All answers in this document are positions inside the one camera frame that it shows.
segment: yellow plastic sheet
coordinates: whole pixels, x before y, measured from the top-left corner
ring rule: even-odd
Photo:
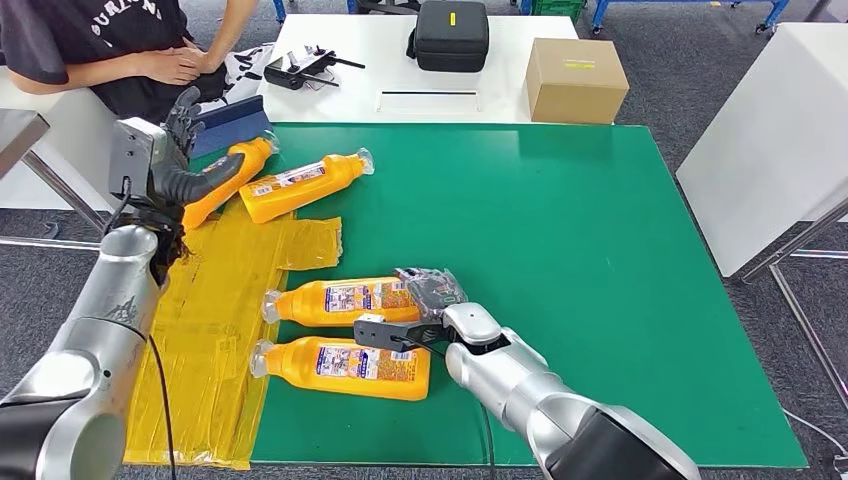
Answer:
[[[242,202],[228,202],[217,221],[186,235],[192,255],[170,272],[153,325],[162,355],[174,449],[184,465],[246,470],[267,379],[254,379],[248,360],[277,326],[259,314],[262,295],[283,281],[283,239],[296,223],[286,215],[254,224]],[[128,415],[127,463],[167,464],[158,370],[146,349]]]
[[[292,220],[283,229],[282,267],[313,270],[335,267],[342,255],[342,219]]]

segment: orange bottle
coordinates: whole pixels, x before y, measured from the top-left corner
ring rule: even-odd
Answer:
[[[282,377],[298,388],[415,401],[427,398],[430,352],[361,347],[345,338],[304,337],[278,345],[260,340],[250,373]]]
[[[414,322],[418,307],[396,277],[315,281],[295,290],[269,290],[262,303],[268,323],[294,320],[306,327],[349,327],[363,313],[387,322]]]
[[[203,169],[203,173],[209,172],[233,155],[243,155],[241,168],[232,178],[224,182],[220,187],[212,190],[208,195],[185,207],[183,226],[194,229],[200,226],[210,213],[214,212],[224,204],[240,187],[256,176],[265,166],[265,161],[272,153],[279,151],[277,138],[273,133],[266,131],[262,136],[256,137],[249,142],[237,143],[227,150],[227,156],[216,160]]]
[[[250,218],[265,223],[349,186],[362,174],[374,173],[371,153],[327,155],[321,161],[262,177],[239,189]]]

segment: black t-shirt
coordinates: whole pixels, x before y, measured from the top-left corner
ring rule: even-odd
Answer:
[[[9,68],[53,85],[68,81],[65,65],[185,46],[191,39],[178,0],[0,0],[0,50]],[[223,66],[201,75],[200,101],[224,90]],[[121,118],[159,122],[186,86],[130,77],[91,87]]]

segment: black case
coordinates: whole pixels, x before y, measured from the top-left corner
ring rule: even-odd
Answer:
[[[478,2],[430,0],[421,4],[406,55],[422,70],[479,72],[489,53],[489,19]]]

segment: black cable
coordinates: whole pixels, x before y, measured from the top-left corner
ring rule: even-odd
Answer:
[[[415,345],[416,347],[423,348],[429,351],[430,353],[438,355],[441,358],[445,358],[445,354],[443,352],[436,350],[435,348],[430,345],[427,345],[426,343],[421,343],[409,337],[393,336],[392,340],[402,340],[409,342]],[[485,405],[483,405],[483,402],[480,402],[480,409],[483,410],[483,424],[486,426],[486,447],[489,451],[489,477],[492,480],[495,480],[495,442],[494,440],[492,440],[492,425],[489,423],[489,411],[486,410],[486,407]]]
[[[432,354],[435,354],[435,355],[438,355],[439,357],[445,358],[444,352],[440,352],[440,351],[436,350],[435,348],[433,348],[432,346],[427,345],[426,343],[421,343],[421,342],[419,342],[417,340],[413,340],[409,337],[401,337],[401,336],[393,335],[391,337],[391,339],[394,342],[397,342],[397,341],[409,342],[409,343],[415,345],[416,347],[423,348],[424,350],[427,350],[428,352],[430,352]]]
[[[168,434],[168,455],[171,458],[171,480],[177,480],[177,462],[174,460],[174,434],[171,430],[171,408],[168,406],[168,385],[165,383],[165,370],[162,368],[162,358],[159,357],[159,349],[153,341],[153,335],[147,337],[153,356],[156,357],[156,365],[159,367],[159,382],[162,384],[162,402],[165,406],[165,430]]]
[[[121,199],[121,204],[118,205],[118,208],[116,208],[115,211],[112,212],[112,215],[109,217],[109,220],[106,222],[105,225],[103,225],[103,231],[100,233],[102,233],[104,237],[107,233],[109,233],[109,230],[111,230],[112,227],[115,225],[115,221],[118,220],[118,217],[121,215],[121,212],[123,212],[124,209],[127,208],[127,203],[129,203],[130,201],[130,190],[132,189],[132,180],[130,180],[130,177],[124,177],[121,189],[122,193],[124,194],[124,198]]]
[[[480,409],[483,410],[483,423],[486,424],[486,445],[489,447],[489,478],[495,480],[495,442],[492,440],[492,426],[489,424],[489,411],[480,402]]]

